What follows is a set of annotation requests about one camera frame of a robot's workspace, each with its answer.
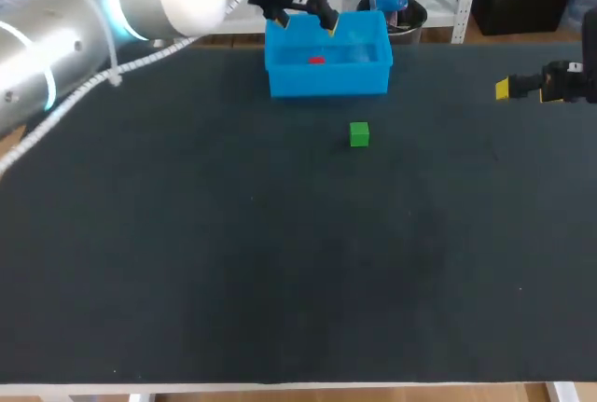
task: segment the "white table frame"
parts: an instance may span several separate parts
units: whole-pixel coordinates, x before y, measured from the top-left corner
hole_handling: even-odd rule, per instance
[[[88,402],[89,396],[129,395],[129,402],[154,402],[157,394],[214,393],[232,391],[314,390],[333,388],[397,388],[412,386],[474,385],[470,382],[451,383],[257,383],[225,384],[7,384],[0,385],[0,396],[39,396],[43,402]],[[576,387],[570,381],[548,382],[551,402],[580,402]]]

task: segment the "black trash can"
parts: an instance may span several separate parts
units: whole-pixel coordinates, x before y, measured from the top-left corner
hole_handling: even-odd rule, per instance
[[[356,10],[371,10],[369,0],[361,0]],[[427,10],[415,0],[409,0],[409,7],[406,12],[406,23],[409,29],[397,28],[388,24],[388,36],[395,45],[416,45],[421,40],[423,26],[427,22]]]

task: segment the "white shelf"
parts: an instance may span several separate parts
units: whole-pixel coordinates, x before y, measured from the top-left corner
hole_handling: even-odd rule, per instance
[[[356,9],[360,0],[344,0],[345,11]],[[428,12],[425,27],[453,27],[458,12],[458,0],[424,0],[421,3]],[[265,32],[265,19],[256,16],[246,19],[224,21],[217,34],[260,34]]]
[[[424,27],[452,27],[458,9],[458,0],[425,0],[427,24]]]

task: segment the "green cube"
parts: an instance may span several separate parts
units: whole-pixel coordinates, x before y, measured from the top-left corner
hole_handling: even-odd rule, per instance
[[[351,122],[351,147],[369,147],[369,124]]]

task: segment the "blue bin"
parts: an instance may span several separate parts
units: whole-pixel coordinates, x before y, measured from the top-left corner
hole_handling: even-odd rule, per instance
[[[310,63],[317,58],[325,63]],[[293,15],[286,29],[268,21],[265,65],[272,97],[385,94],[392,63],[379,11],[342,13],[334,36],[313,15]]]

